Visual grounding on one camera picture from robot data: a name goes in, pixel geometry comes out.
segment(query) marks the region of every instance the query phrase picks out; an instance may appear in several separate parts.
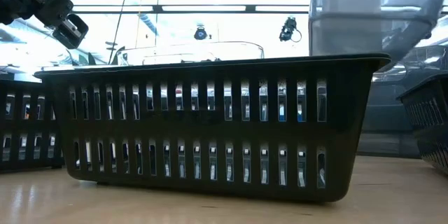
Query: basket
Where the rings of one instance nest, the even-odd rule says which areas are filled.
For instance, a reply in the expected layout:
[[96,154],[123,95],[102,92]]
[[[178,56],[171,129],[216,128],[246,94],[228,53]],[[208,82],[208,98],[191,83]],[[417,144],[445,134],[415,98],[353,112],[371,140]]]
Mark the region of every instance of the basket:
[[385,55],[36,73],[75,179],[283,200],[347,193]]
[[399,96],[423,160],[448,174],[448,73],[431,76]]
[[40,83],[0,80],[0,171],[61,167],[50,93]]

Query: cable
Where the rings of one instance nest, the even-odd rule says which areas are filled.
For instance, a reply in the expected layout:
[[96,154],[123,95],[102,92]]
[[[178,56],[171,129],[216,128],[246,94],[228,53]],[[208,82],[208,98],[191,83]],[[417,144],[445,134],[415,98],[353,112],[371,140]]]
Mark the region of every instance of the cable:
[[137,41],[139,40],[139,27],[140,27],[140,14],[141,14],[141,1],[140,0],[140,5],[139,5],[139,19],[137,21],[137,34],[135,36],[135,48],[137,48]]
[[300,34],[300,39],[298,41],[294,41],[293,39],[291,39],[291,41],[294,43],[299,43],[302,40],[302,32],[300,32],[298,29],[295,29],[295,30]]
[[112,50],[111,50],[111,56],[109,57],[109,62],[107,64],[111,64],[113,50],[115,49],[115,44],[116,44],[116,40],[117,40],[118,28],[120,28],[121,15],[123,14],[123,7],[125,6],[125,1],[126,0],[123,0],[123,3],[121,5],[120,15],[118,16],[117,28],[115,29],[115,37],[113,38],[113,45],[112,45]]

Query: basket slot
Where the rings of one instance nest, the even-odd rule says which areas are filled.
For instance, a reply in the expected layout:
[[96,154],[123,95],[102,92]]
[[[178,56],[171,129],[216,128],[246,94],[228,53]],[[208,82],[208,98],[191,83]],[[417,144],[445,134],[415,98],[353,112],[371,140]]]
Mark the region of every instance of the basket slot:
[[171,148],[168,141],[163,143],[163,167],[164,167],[164,176],[171,176],[171,156],[170,156]]
[[227,143],[225,145],[225,180],[227,182],[233,182],[235,179],[235,166],[233,145]]
[[269,147],[267,144],[263,144],[260,147],[260,182],[262,185],[269,184]]
[[11,158],[11,146],[13,137],[11,134],[4,134],[3,136],[3,155],[1,158],[2,162],[8,162]]
[[79,170],[81,169],[81,161],[80,161],[80,155],[79,155],[79,142],[74,141],[73,143],[73,154],[75,157],[75,169]]
[[115,141],[111,139],[109,144],[109,157],[111,158],[111,171],[117,173],[117,152]]
[[317,148],[317,188],[326,187],[326,150],[324,147]]
[[33,159],[35,160],[41,158],[41,144],[42,144],[42,133],[36,133],[36,136],[34,136],[34,149],[33,149]]
[[27,156],[27,134],[20,134],[19,160],[25,160]]
[[317,121],[327,121],[327,81],[317,80]]
[[202,178],[201,157],[200,143],[198,141],[195,141],[193,144],[193,174],[195,179]]
[[224,82],[224,120],[233,120],[232,100],[232,83],[230,81]]
[[215,142],[209,144],[209,166],[210,180],[218,180],[218,150]]
[[14,119],[14,107],[15,107],[15,94],[12,92],[9,92],[6,95],[6,114],[5,119],[12,120]]
[[286,186],[288,181],[288,149],[285,145],[279,147],[279,185]]
[[90,159],[90,140],[84,139],[83,137],[80,137],[78,140],[78,147],[79,147],[79,162],[80,162],[80,169],[82,171],[89,171],[89,164],[88,161],[91,161]]
[[95,120],[101,120],[102,119],[102,112],[101,112],[101,104],[102,104],[102,97],[101,92],[99,91],[99,86],[94,85],[93,86],[93,113]]
[[103,141],[98,141],[98,172],[104,172],[104,143]]
[[45,115],[45,95],[37,97],[37,120],[43,120]]
[[124,85],[119,85],[119,93],[118,93],[118,100],[120,102],[119,109],[120,109],[120,119],[126,120],[127,118],[127,105],[126,105],[126,87]]
[[448,167],[447,156],[445,156],[443,147],[440,143],[437,143],[437,151],[440,155],[440,158],[442,159],[441,165],[443,165],[443,167]]
[[90,98],[89,94],[88,94],[88,90],[86,87],[82,87],[81,88],[81,97],[83,99],[83,119],[84,120],[89,120],[89,102],[90,102]]
[[286,89],[286,80],[282,79],[279,80],[279,82],[277,83],[278,88],[277,88],[277,99],[278,99],[278,121],[279,122],[286,122],[287,120],[287,116],[288,115],[288,100],[287,100],[287,89]]
[[51,120],[56,120],[55,109],[51,106]]
[[251,171],[251,145],[243,143],[243,182],[250,183],[252,177]]
[[259,83],[259,94],[260,94],[260,121],[261,122],[267,122],[269,119],[269,95],[267,91],[267,81],[266,80],[260,80]]
[[197,83],[191,84],[191,110],[198,111],[199,110],[199,96],[198,96],[199,87]]
[[207,82],[207,108],[210,111],[215,110],[215,83],[214,81]]
[[31,112],[31,95],[23,94],[22,98],[22,119],[28,120]]
[[307,149],[299,147],[297,149],[297,186],[304,188],[307,186]]
[[178,171],[180,179],[185,179],[187,177],[185,151],[186,151],[185,143],[183,141],[178,141],[177,153],[178,153]]
[[154,110],[154,100],[153,100],[153,84],[146,84],[146,110],[153,111]]
[[241,118],[243,121],[251,120],[251,100],[249,95],[249,80],[241,82]]
[[90,145],[90,140],[85,141],[85,157],[86,157],[86,163],[87,163],[87,170],[89,172],[92,171],[92,149]]
[[157,175],[155,156],[156,156],[156,153],[155,153],[155,142],[154,141],[150,141],[150,143],[149,143],[149,162],[150,162],[150,174],[151,174],[151,176],[156,176]]
[[48,152],[47,158],[54,158],[55,156],[56,135],[50,134],[48,136]]
[[183,84],[182,82],[178,82],[176,84],[175,96],[176,96],[176,110],[183,110]]
[[123,154],[123,159],[122,159],[123,171],[124,171],[124,173],[129,174],[130,173],[130,159],[129,159],[129,143],[127,142],[127,140],[123,141],[122,154]]
[[307,82],[299,80],[297,82],[297,121],[307,121]]
[[136,170],[138,175],[143,174],[143,153],[141,151],[141,141],[137,139],[135,141],[135,156],[136,156]]

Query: table surface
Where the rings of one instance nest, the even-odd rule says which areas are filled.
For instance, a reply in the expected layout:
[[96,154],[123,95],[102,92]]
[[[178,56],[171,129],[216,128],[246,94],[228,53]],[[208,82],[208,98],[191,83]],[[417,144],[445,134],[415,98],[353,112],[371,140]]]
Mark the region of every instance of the table surface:
[[122,188],[63,169],[0,174],[0,223],[448,223],[448,176],[422,160],[361,157],[347,196],[328,204]]

